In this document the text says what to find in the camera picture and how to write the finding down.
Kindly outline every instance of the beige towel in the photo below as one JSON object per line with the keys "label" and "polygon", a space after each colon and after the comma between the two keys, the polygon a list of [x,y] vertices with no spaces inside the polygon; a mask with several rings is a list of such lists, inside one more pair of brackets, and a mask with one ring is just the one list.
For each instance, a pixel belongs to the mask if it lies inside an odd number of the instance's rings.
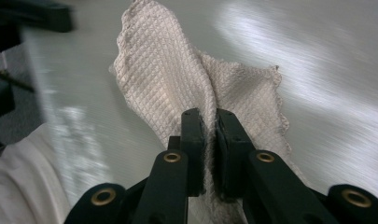
{"label": "beige towel", "polygon": [[167,146],[180,135],[180,115],[198,107],[204,121],[206,193],[190,198],[189,207],[202,223],[245,223],[242,206],[223,203],[211,176],[216,109],[233,112],[258,149],[288,160],[284,134],[288,121],[276,93],[281,76],[276,67],[258,69],[216,60],[194,48],[173,12],[152,0],[137,0],[122,16],[119,56],[114,62],[118,85],[129,107]]}

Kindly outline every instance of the brass ring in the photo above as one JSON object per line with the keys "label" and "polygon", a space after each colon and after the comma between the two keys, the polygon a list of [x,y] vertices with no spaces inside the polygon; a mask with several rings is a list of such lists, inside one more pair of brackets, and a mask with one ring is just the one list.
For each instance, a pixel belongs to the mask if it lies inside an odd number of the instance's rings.
{"label": "brass ring", "polygon": [[358,207],[370,207],[371,206],[370,199],[366,195],[364,195],[360,192],[357,192],[355,190],[345,189],[345,190],[343,190],[342,195],[343,195],[343,198],[346,199],[349,203],[354,204]]}
{"label": "brass ring", "polygon": [[167,153],[164,156],[164,160],[168,162],[177,162],[180,161],[180,158],[180,155],[174,152]]}
{"label": "brass ring", "polygon": [[[99,195],[102,193],[108,193],[109,196],[106,199],[99,199]],[[114,199],[116,198],[116,191],[113,190],[112,188],[107,188],[107,189],[100,189],[96,191],[91,197],[91,202],[96,205],[96,206],[102,206],[106,205],[108,203],[111,203]]]}
{"label": "brass ring", "polygon": [[275,158],[273,155],[266,153],[266,152],[260,152],[256,156],[260,161],[265,161],[265,162],[273,162]]}

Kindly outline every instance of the metal table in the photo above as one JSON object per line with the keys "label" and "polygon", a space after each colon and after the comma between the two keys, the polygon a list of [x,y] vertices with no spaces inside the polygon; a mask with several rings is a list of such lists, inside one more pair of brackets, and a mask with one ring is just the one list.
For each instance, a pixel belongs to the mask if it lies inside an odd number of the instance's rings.
{"label": "metal table", "polygon": [[[61,2],[75,9],[74,32],[23,37],[73,204],[93,185],[140,181],[163,147],[108,73],[129,1]],[[198,49],[280,66],[292,160],[315,189],[349,183],[378,197],[378,1],[160,2]]]}

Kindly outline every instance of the shiny metallic surface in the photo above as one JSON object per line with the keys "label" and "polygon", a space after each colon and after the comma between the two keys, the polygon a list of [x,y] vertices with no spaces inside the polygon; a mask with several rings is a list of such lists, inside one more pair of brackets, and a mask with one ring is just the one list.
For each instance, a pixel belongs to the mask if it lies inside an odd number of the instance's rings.
{"label": "shiny metallic surface", "polygon": [[[107,71],[129,2],[62,2],[75,8],[73,33],[25,28],[23,35],[74,203],[96,184],[140,181],[162,145]],[[347,183],[378,197],[377,0],[160,2],[198,49],[280,66],[292,160],[313,188],[326,193]]]}

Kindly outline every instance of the white cloth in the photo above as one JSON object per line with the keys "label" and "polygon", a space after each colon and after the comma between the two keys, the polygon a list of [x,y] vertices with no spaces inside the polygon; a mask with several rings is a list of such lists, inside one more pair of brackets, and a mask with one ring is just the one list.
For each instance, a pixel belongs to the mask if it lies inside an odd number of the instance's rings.
{"label": "white cloth", "polygon": [[61,224],[70,205],[56,170],[48,127],[41,125],[0,157],[0,224]]}
{"label": "white cloth", "polygon": [[114,62],[118,85],[129,107],[167,146],[180,135],[180,116],[198,107],[207,138],[206,193],[190,199],[190,209],[201,223],[244,223],[239,203],[222,203],[214,193],[211,176],[216,109],[233,112],[258,149],[288,159],[284,134],[288,121],[281,114],[276,93],[281,76],[276,67],[258,69],[216,60],[194,48],[184,36],[175,15],[152,0],[137,0],[122,16],[119,56]]}

